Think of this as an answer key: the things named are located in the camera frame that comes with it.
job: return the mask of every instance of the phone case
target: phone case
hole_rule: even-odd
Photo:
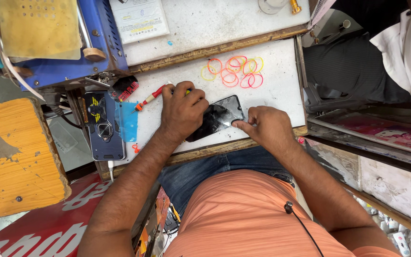
[[[126,157],[126,148],[121,137],[120,119],[116,117],[119,115],[117,103],[107,91],[89,91],[83,99],[83,108],[89,117],[87,126],[93,160],[123,160]],[[105,106],[104,111],[96,106]]]

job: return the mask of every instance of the white tabletop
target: white tabletop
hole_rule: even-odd
[[[143,64],[196,49],[277,31],[310,20],[308,0],[291,14],[289,3],[279,13],[263,13],[257,0],[162,0],[170,34],[125,44],[128,66]]]
[[[258,88],[242,88],[240,86],[226,87],[220,78],[206,81],[201,78],[201,68],[207,65],[208,59],[202,58],[185,62],[171,67],[137,74],[140,87],[128,98],[128,102],[143,101],[152,92],[156,91],[166,81],[174,84],[190,80],[196,88],[205,91],[209,103],[216,102],[228,96],[237,95],[242,106],[245,118],[248,119],[248,108],[266,105],[284,110],[288,113],[293,127],[305,125],[304,107],[302,105],[299,78],[294,57],[294,39],[267,42],[264,44],[238,49],[228,53],[210,57],[226,62],[233,56],[244,55],[248,58],[261,57],[264,67],[260,74],[264,78]],[[132,145],[137,143],[142,148],[151,138],[161,123],[162,97],[150,102],[138,113],[137,140],[127,142],[127,158],[116,161],[115,165],[128,163],[135,157]],[[237,139],[247,138],[243,131],[229,127],[195,142],[182,143],[175,152],[183,152],[217,143],[225,143]]]

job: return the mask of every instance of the screwdriver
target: screwdriver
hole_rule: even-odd
[[[134,113],[134,112],[140,112],[140,111],[143,109],[143,106],[144,106],[144,105],[146,105],[147,103],[155,100],[156,97],[158,97],[158,96],[161,94],[161,92],[163,91],[163,87],[164,87],[165,85],[166,85],[166,84],[162,85],[160,88],[158,88],[158,90],[156,90],[156,91],[153,92],[150,96],[148,96],[148,97],[144,100],[144,102],[140,102],[140,103],[136,104],[136,107],[134,108],[134,111],[132,111],[130,114],[132,114],[132,113]]]

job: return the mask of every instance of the blue protective film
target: blue protective film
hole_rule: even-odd
[[[137,112],[131,114],[136,108],[134,102],[121,102],[120,120],[122,138],[125,142],[135,142],[137,140]]]

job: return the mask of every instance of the earphone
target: earphone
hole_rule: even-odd
[[[321,252],[320,248],[317,245],[317,242],[315,242],[315,240],[313,239],[312,235],[310,235],[309,231],[307,230],[307,228],[304,226],[304,223],[302,223],[302,221],[300,221],[299,217],[296,215],[296,213],[294,213],[293,210],[293,203],[290,201],[287,201],[285,206],[283,207],[285,209],[285,212],[287,214],[291,214],[293,213],[294,216],[297,218],[297,220],[299,220],[300,224],[304,227],[305,231],[307,232],[307,234],[309,234],[310,238],[312,239],[313,243],[315,244],[315,246],[317,247],[318,251],[320,252],[321,256],[324,257],[323,253]]]

